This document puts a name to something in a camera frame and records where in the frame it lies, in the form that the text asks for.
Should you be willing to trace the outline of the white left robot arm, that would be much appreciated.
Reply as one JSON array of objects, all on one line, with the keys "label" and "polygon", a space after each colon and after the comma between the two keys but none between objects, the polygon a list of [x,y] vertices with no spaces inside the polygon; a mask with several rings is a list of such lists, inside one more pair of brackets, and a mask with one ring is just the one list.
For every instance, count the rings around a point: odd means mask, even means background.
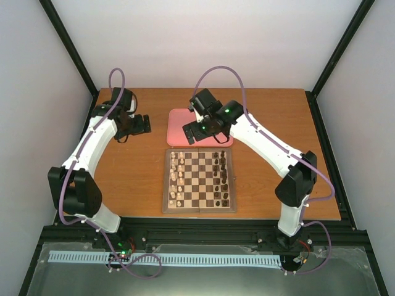
[{"label": "white left robot arm", "polygon": [[71,156],[48,172],[59,215],[66,213],[75,216],[77,222],[91,223],[97,231],[106,232],[108,243],[118,249],[127,244],[128,232],[119,227],[121,218],[104,205],[94,173],[112,140],[124,144],[130,136],[150,132],[149,117],[138,114],[137,106],[132,91],[114,88],[111,99],[93,109],[87,130]]}]

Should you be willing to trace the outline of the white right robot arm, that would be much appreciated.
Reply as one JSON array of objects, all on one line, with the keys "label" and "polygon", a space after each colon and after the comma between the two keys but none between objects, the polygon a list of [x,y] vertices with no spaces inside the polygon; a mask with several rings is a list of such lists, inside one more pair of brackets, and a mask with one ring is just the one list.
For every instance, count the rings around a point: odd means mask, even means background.
[{"label": "white right robot arm", "polygon": [[302,216],[317,182],[317,156],[287,146],[248,113],[245,105],[229,101],[223,105],[208,89],[189,100],[188,110],[196,119],[183,126],[189,144],[223,134],[251,148],[281,177],[275,195],[281,202],[277,224],[278,245],[289,250],[302,233]]}]

